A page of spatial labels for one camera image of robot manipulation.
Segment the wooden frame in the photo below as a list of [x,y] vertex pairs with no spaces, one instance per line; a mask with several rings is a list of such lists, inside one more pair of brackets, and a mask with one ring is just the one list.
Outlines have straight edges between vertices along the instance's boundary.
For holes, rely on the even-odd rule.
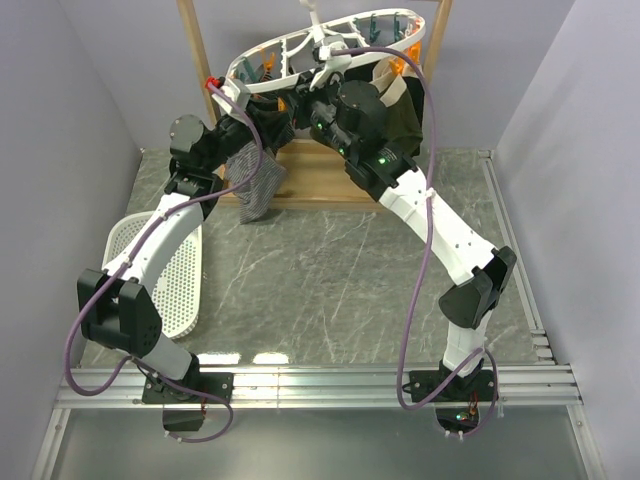
[[[193,0],[176,0],[189,41],[191,56],[204,95],[207,111],[213,124],[220,117],[217,104],[204,87],[211,76],[207,53],[202,40]],[[440,47],[449,21],[453,0],[428,0],[437,2],[433,26],[423,60],[423,73],[431,82],[438,62]],[[319,208],[338,210],[378,210],[379,205],[356,187],[344,171],[344,160],[340,155],[313,140],[294,140],[278,153],[278,161],[289,172],[287,180],[276,194],[276,208]],[[222,203],[234,204],[233,195],[223,197]]]

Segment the gray wall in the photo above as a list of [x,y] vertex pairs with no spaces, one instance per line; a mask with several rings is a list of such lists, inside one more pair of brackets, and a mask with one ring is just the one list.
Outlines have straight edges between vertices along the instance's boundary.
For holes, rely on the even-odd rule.
[[638,478],[640,4],[577,0],[497,151],[545,327],[612,479]]
[[[434,78],[440,145],[495,147],[574,0],[455,0]],[[175,0],[60,0],[134,139],[167,147],[178,116],[206,116]],[[195,0],[214,75],[258,43],[308,25],[298,0]],[[320,0],[321,18],[435,4]]]
[[57,2],[3,2],[0,85],[0,477],[24,479],[139,152]]

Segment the marble tile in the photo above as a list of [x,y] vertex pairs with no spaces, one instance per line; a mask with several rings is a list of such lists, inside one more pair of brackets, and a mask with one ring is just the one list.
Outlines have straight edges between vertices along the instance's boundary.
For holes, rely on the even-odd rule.
[[[145,152],[127,213],[155,207],[167,165],[166,152]],[[474,229],[504,244],[475,151],[439,152],[434,183]],[[203,233],[198,324],[178,340],[188,350],[238,353],[241,363],[265,352],[292,364],[397,362],[424,244],[394,215],[285,210],[239,225],[236,209],[219,207]],[[437,300],[450,286],[434,257],[416,310],[409,361],[441,358],[447,321]],[[536,361],[515,282],[487,337],[500,362]],[[117,358],[90,345],[84,364],[110,366]]]

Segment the black bracket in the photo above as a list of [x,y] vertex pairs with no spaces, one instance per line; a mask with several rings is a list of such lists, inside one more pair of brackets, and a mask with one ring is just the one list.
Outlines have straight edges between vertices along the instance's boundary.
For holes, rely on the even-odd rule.
[[[466,407],[437,407],[438,423],[448,431],[467,433],[478,426],[480,413],[478,402],[490,402],[495,389],[493,371],[483,370],[484,361],[466,377],[456,377],[438,395],[437,403],[464,403]],[[409,372],[409,383],[403,386],[411,394],[411,401],[418,403],[433,392],[449,375],[451,370],[440,362],[436,371],[413,370]]]
[[[233,374],[229,372],[199,373],[197,385],[190,386],[192,390],[208,393],[220,397],[225,401],[231,400],[233,390]],[[179,392],[162,380],[147,377],[142,393],[142,403],[147,405],[172,405],[180,403],[202,403],[202,398]]]
[[[215,395],[227,402],[231,401],[233,390],[233,374],[198,373],[197,383],[190,388]],[[169,410],[162,412],[162,424],[167,432],[197,432],[204,423],[206,416],[205,404],[202,397],[179,392],[154,377],[147,377],[142,393],[142,403],[147,405],[170,404],[201,404],[200,410]]]

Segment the purple cable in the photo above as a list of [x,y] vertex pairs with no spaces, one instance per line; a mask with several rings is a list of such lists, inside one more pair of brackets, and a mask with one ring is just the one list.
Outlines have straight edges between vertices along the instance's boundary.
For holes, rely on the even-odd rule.
[[[80,313],[78,313],[78,316],[76,317],[75,321],[73,322],[73,324],[71,326],[71,329],[69,330],[69,335],[67,336],[67,339],[66,339],[66,342],[65,342],[65,348],[64,348],[64,377],[65,377],[67,383],[69,384],[69,386],[71,387],[71,389],[74,392],[76,392],[77,394],[79,394],[79,395],[82,395],[82,396],[85,396],[85,397],[92,397],[92,396],[95,396],[95,395],[100,395],[102,392],[104,392],[106,389],[108,389],[111,386],[111,384],[114,382],[114,380],[116,379],[116,377],[118,376],[118,374],[122,370],[122,367],[124,367],[124,364],[128,360],[133,359],[132,356],[126,356],[126,357],[122,358],[122,360],[120,360],[120,362],[118,363],[116,368],[113,370],[113,372],[111,373],[111,375],[109,376],[107,381],[104,383],[104,385],[102,385],[101,387],[98,387],[95,390],[86,390],[86,389],[82,388],[80,385],[78,385],[78,383],[73,378],[73,374],[71,372],[71,347],[73,345],[73,340],[74,340],[76,334],[78,333],[78,330],[80,329],[80,326],[82,325],[82,322],[84,321],[84,319],[88,315],[89,311],[96,305],[97,301],[115,283],[115,281],[127,270],[127,268],[129,268],[131,262],[133,262],[133,260],[136,258],[138,253],[140,253],[140,250],[142,249],[142,247],[145,244],[145,242],[149,239],[149,237],[151,237],[153,232],[162,224],[162,222],[165,221],[166,218],[170,217],[171,215],[173,215],[177,211],[182,210],[183,208],[186,208],[188,206],[195,205],[196,203],[201,203],[201,202],[206,202],[206,201],[209,201],[209,200],[214,200],[214,199],[219,198],[219,197],[221,197],[223,195],[226,195],[228,193],[232,193],[232,192],[236,191],[237,189],[243,187],[249,181],[251,181],[251,179],[256,175],[256,173],[258,173],[258,170],[260,170],[260,167],[262,166],[262,162],[263,162],[263,159],[264,159],[264,153],[263,153],[263,150],[262,150],[262,140],[260,139],[260,134],[258,133],[258,130],[256,129],[255,125],[253,124],[253,122],[251,121],[249,116],[235,102],[233,102],[230,98],[228,98],[224,93],[222,93],[214,85],[209,84],[209,85],[207,85],[207,87],[213,93],[215,93],[216,95],[220,96],[225,102],[227,102],[231,106],[231,108],[242,118],[244,123],[249,127],[249,130],[251,130],[251,133],[253,134],[253,137],[255,139],[256,146],[258,148],[258,152],[259,152],[258,162],[256,163],[256,166],[251,171],[249,176],[247,176],[247,178],[245,178],[242,182],[240,182],[240,183],[238,183],[238,184],[236,184],[236,185],[234,185],[234,186],[232,186],[230,188],[227,188],[225,190],[221,190],[219,192],[212,193],[210,195],[206,195],[204,197],[194,198],[194,199],[188,200],[186,202],[183,202],[183,203],[181,203],[179,205],[176,205],[175,207],[172,207],[169,210],[167,210],[163,217],[157,218],[153,223],[151,223],[151,225],[149,225],[149,227],[144,231],[144,233],[140,236],[140,238],[138,239],[136,244],[133,246],[133,248],[129,252],[128,261],[123,263],[113,273],[113,275],[111,275],[111,277],[104,283],[104,285],[102,285],[102,287],[100,287],[98,289],[98,291],[96,291],[96,293],[93,294],[93,296],[89,299],[89,301],[86,303],[86,305],[84,307],[82,307],[82,309],[80,310]],[[169,379],[165,379],[164,377],[161,377],[161,378],[162,378],[163,381],[167,381],[167,383],[169,385],[171,385],[173,388],[175,388],[176,390],[182,391],[183,393],[187,393],[189,395],[197,395],[197,396],[200,396],[200,397],[208,398],[208,399],[216,401],[216,402],[220,402],[220,403],[224,404],[229,409],[229,422],[219,432],[219,434],[213,435],[212,437],[208,437],[209,440],[212,440],[213,438],[219,437],[220,435],[222,435],[224,432],[226,432],[229,429],[229,426],[231,425],[231,422],[233,421],[233,410],[231,409],[231,406],[227,402],[225,402],[221,398],[215,397],[213,395],[209,395],[209,394],[204,393],[204,392],[196,392],[195,390],[190,390],[188,388],[182,387],[182,386],[178,385],[177,383],[172,382]]]
[[[431,148],[429,149],[429,165],[427,167],[427,175],[426,175],[426,184],[427,190],[429,190],[433,185],[433,170],[436,164],[436,112],[435,106],[433,104],[433,97],[431,96],[431,91],[429,90],[429,86],[427,85],[427,79],[424,77],[422,70],[420,67],[414,62],[411,57],[409,57],[406,53],[400,52],[398,50],[394,50],[388,47],[363,47],[363,48],[348,48],[345,50],[333,51],[331,54],[333,56],[340,55],[362,55],[365,53],[386,53],[389,55],[395,55],[396,57],[402,58],[408,65],[411,66],[413,71],[416,73],[418,80],[422,84],[422,89],[424,90],[424,95],[427,99],[427,105],[429,108],[429,114],[431,116]],[[493,372],[495,377],[495,387],[494,387],[494,395],[493,400],[491,402],[491,407],[489,408],[489,413],[487,418],[493,413],[495,409],[495,404],[497,401],[497,393],[498,393],[498,370],[496,367],[495,359],[489,353],[488,350],[478,348],[471,352],[471,354],[460,364],[458,367],[451,372],[451,374],[445,379],[438,388],[436,388],[427,398],[423,399],[419,403],[409,405],[404,400],[403,392],[402,392],[402,379],[404,376],[404,367],[405,361],[407,357],[407,348],[409,345],[409,333],[411,331],[411,324],[413,322],[413,316],[416,309],[416,304],[418,303],[418,297],[420,295],[420,290],[422,288],[422,282],[424,281],[424,277],[427,273],[427,267],[429,266],[429,261],[431,260],[431,247],[433,244],[433,205],[431,201],[431,197],[427,198],[427,241],[424,250],[424,256],[422,257],[422,263],[420,265],[420,273],[418,274],[418,280],[416,282],[416,286],[413,289],[413,296],[411,297],[411,302],[409,303],[409,310],[407,312],[407,320],[404,327],[404,333],[402,335],[402,343],[400,344],[400,358],[398,360],[398,370],[396,373],[396,394],[398,396],[398,403],[405,410],[418,410],[425,406],[427,403],[431,402],[434,398],[438,396],[442,390],[444,390],[451,381],[456,377],[456,375],[467,365],[471,360],[473,360],[478,355],[481,355],[482,352],[486,352],[491,360],[491,364],[493,366]],[[475,434],[480,428],[484,427],[485,421],[482,421],[478,426],[465,434],[465,436],[469,436]]]

